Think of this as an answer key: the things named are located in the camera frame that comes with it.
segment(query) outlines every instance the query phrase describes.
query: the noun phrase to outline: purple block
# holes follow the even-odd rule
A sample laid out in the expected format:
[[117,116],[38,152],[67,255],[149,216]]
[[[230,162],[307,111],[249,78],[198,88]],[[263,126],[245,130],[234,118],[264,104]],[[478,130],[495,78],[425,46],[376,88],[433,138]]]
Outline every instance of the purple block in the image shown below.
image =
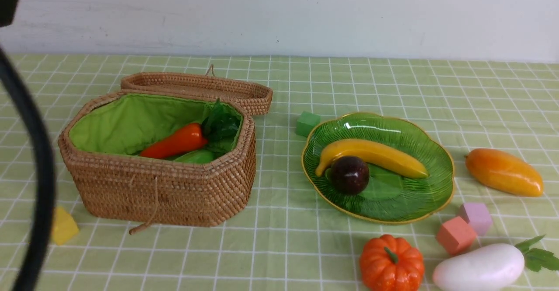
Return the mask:
[[462,217],[479,236],[485,235],[493,224],[491,214],[484,203],[464,203],[460,206],[458,216]]

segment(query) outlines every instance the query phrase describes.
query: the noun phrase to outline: yellow banana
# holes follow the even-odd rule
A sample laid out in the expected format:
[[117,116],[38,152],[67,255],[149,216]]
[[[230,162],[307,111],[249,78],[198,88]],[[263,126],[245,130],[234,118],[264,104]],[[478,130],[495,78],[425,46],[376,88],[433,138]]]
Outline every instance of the yellow banana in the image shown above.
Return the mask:
[[409,154],[385,144],[353,138],[337,140],[322,150],[316,176],[322,176],[335,160],[343,156],[356,156],[365,162],[409,178],[429,176],[425,166]]

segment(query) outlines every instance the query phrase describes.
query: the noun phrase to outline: basket lid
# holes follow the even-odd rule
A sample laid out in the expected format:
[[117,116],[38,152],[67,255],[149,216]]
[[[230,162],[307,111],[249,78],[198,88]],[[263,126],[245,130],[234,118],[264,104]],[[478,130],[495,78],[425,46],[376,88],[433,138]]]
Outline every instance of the basket lid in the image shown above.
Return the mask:
[[204,75],[172,72],[132,74],[122,78],[120,88],[187,93],[206,100],[227,98],[238,103],[250,115],[267,114],[273,96],[273,90],[264,85],[215,76],[213,64]]

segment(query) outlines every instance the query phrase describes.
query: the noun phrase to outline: foam cube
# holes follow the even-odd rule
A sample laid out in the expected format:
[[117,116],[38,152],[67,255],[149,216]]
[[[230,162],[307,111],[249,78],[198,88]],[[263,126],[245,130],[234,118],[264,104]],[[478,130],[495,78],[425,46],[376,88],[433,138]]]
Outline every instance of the foam cube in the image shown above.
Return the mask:
[[297,126],[295,134],[303,137],[308,137],[313,128],[320,124],[320,116],[317,114],[302,112],[297,119]]
[[476,231],[477,235],[483,236],[493,224],[489,209],[484,203],[464,203],[460,206],[458,215]]
[[54,219],[52,221],[51,236],[56,245],[66,243],[79,233],[78,225],[74,221],[74,218],[62,207],[56,207],[54,210]]
[[442,224],[435,238],[453,256],[468,249],[476,237],[476,231],[462,217],[453,217]]

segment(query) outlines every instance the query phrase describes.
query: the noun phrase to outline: pink block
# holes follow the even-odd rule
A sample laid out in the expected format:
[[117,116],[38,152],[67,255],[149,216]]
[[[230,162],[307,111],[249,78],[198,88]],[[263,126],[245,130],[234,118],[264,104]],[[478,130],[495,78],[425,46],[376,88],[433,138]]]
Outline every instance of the pink block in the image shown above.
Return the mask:
[[469,249],[476,239],[476,231],[461,217],[453,217],[439,229],[435,239],[450,255],[457,255]]
[[493,224],[491,214],[484,203],[464,203],[460,206],[458,216],[462,217],[479,236],[485,235]]

